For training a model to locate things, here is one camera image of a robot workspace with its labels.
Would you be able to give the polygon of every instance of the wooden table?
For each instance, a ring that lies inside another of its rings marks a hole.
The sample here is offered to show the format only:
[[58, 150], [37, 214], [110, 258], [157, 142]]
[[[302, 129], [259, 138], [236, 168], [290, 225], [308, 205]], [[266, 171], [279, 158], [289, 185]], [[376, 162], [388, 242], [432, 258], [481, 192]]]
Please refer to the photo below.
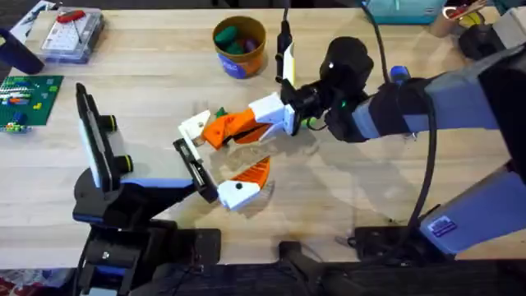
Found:
[[[87, 167], [77, 129], [76, 82], [86, 85], [99, 110], [117, 116], [127, 141], [159, 157], [173, 155], [171, 143], [183, 119], [206, 108], [241, 110], [279, 89], [274, 55], [282, 13], [104, 12], [106, 29], [88, 65], [48, 65], [41, 73], [65, 76], [48, 125], [24, 136], [0, 134], [0, 268], [74, 266], [78, 260], [88, 225], [72, 219], [73, 185]], [[267, 29], [268, 63], [248, 80], [223, 72], [211, 42], [214, 26], [233, 15], [255, 17]], [[31, 49], [39, 48], [54, 17], [53, 12], [40, 14], [27, 40]], [[294, 9], [289, 20], [299, 86], [318, 78], [329, 42], [341, 35], [358, 37], [375, 60], [367, 91], [380, 85], [376, 38], [359, 10]], [[434, 76], [466, 64], [449, 39], [431, 36], [425, 27], [382, 26], [381, 33], [389, 67], [405, 65], [413, 76]], [[441, 131], [438, 141], [427, 209], [447, 202], [509, 158], [497, 131]], [[271, 194], [240, 212], [209, 205], [195, 194], [161, 217], [182, 227], [221, 229], [221, 263], [275, 261], [277, 243], [284, 239], [301, 240], [323, 261], [356, 261], [355, 252], [334, 237], [357, 225], [407, 222], [422, 182], [427, 134], [417, 141], [389, 136], [350, 145], [328, 131], [302, 131], [253, 150], [258, 149], [273, 155]], [[203, 155], [214, 160], [212, 166], [222, 160], [211, 149]], [[511, 234], [459, 258], [524, 258], [525, 239], [524, 231]]]

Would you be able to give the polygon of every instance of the clear plastic box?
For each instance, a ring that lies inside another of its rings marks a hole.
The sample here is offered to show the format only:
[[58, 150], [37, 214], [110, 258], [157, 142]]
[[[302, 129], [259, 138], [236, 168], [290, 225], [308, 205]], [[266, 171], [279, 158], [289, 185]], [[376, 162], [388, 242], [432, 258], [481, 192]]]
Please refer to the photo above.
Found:
[[104, 17], [98, 8], [83, 7], [60, 7], [58, 15], [75, 10], [82, 10], [85, 16], [66, 24], [53, 23], [40, 48], [44, 61], [88, 63], [104, 28]]
[[367, 8], [378, 24], [430, 24], [446, 0], [368, 0]]

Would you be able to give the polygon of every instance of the red object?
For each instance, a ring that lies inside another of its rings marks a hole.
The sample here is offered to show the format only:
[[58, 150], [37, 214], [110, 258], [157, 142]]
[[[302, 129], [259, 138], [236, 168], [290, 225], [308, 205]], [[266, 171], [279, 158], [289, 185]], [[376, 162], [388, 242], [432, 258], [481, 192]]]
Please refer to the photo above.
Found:
[[66, 12], [60, 16], [57, 16], [57, 22], [61, 24], [66, 24], [70, 21], [76, 21], [78, 19], [81, 19], [84, 16], [85, 16], [85, 12], [83, 12], [82, 10]]
[[453, 11], [453, 13], [448, 14], [448, 17], [449, 17], [449, 18], [454, 18], [454, 17], [456, 17], [456, 16], [458, 16], [458, 15], [460, 15], [460, 14], [466, 12], [467, 10], [468, 10], [468, 6], [467, 6], [467, 5], [463, 5], [463, 6], [461, 6], [461, 7], [457, 7], [457, 9], [455, 9], [455, 10]]
[[7, 282], [0, 277], [0, 296], [9, 296], [13, 288], [15, 288], [15, 284]]

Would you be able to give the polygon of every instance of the blue label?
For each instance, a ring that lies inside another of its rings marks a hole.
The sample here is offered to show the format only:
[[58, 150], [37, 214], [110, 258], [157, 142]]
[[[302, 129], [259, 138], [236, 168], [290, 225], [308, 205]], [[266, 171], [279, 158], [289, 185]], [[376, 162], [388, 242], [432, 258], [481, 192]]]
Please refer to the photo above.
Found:
[[237, 65], [235, 62], [231, 61], [221, 53], [218, 53], [217, 55], [223, 64], [223, 69], [230, 76], [238, 79], [245, 78], [247, 76], [245, 69], [243, 69], [241, 66]]
[[431, 224], [427, 226], [427, 229], [435, 234], [436, 237], [441, 237], [444, 234], [449, 233], [450, 231], [457, 228], [457, 224], [451, 221], [447, 216], [442, 216], [434, 220]]

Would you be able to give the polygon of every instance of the cup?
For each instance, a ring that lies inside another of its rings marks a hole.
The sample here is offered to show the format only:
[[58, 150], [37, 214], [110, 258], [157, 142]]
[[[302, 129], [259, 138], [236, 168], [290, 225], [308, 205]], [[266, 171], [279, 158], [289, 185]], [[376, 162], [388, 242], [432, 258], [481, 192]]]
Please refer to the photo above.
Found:
[[[215, 36], [229, 26], [238, 28], [238, 39], [252, 39], [257, 42], [256, 49], [250, 53], [230, 54], [222, 50], [215, 43]], [[215, 51], [227, 74], [234, 78], [242, 79], [254, 75], [263, 63], [266, 32], [263, 25], [249, 16], [231, 16], [221, 21], [212, 34]]]
[[42, 71], [44, 63], [8, 30], [0, 29], [0, 60], [25, 74]]

